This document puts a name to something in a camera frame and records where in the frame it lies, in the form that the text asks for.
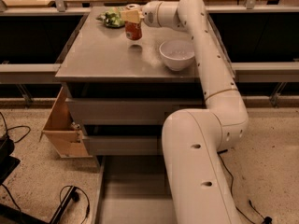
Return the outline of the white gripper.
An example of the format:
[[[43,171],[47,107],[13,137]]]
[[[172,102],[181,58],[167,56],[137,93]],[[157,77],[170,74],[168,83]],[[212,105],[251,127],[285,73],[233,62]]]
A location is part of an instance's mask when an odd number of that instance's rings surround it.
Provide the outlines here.
[[[142,7],[142,12],[137,9],[126,9],[121,12],[121,19],[131,23],[140,23],[144,20],[149,27],[160,27],[158,22],[158,11],[160,1],[151,1]]]

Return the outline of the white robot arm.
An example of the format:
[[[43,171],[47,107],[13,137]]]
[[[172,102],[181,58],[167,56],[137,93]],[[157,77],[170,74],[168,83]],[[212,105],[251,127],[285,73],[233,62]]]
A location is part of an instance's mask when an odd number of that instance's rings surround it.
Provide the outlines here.
[[[203,0],[149,2],[121,18],[185,30],[193,44],[206,107],[172,113],[162,133],[178,224],[242,224],[218,153],[240,141],[249,116]]]

